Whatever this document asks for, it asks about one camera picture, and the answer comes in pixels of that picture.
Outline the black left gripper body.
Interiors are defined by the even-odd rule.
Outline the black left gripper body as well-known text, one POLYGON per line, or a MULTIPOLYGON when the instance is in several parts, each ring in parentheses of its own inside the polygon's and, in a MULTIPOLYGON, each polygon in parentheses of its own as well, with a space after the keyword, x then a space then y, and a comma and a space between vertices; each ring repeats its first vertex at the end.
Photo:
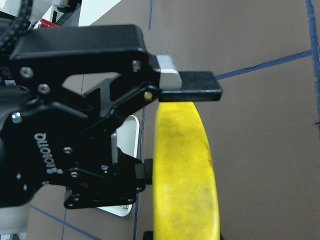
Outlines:
POLYGON ((16 84, 0 89, 0 205, 66 187, 68 209, 131 204, 135 164, 116 129, 157 99, 160 74, 132 24, 26 33, 9 56, 16 84))

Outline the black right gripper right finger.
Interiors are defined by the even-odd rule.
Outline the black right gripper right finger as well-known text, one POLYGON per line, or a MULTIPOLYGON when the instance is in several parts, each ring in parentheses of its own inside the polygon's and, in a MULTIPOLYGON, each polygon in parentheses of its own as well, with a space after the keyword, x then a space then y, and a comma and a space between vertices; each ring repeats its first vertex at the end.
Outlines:
POLYGON ((160 102, 214 102, 223 89, 210 71, 178 71, 169 55, 157 55, 160 102))

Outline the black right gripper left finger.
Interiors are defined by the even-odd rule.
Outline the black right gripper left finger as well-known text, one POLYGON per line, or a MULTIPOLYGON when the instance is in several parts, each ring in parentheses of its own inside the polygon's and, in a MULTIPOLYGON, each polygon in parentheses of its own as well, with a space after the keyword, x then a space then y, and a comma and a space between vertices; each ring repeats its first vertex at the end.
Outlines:
POLYGON ((135 177, 138 186, 151 185, 153 183, 153 159, 147 158, 134 166, 135 177))

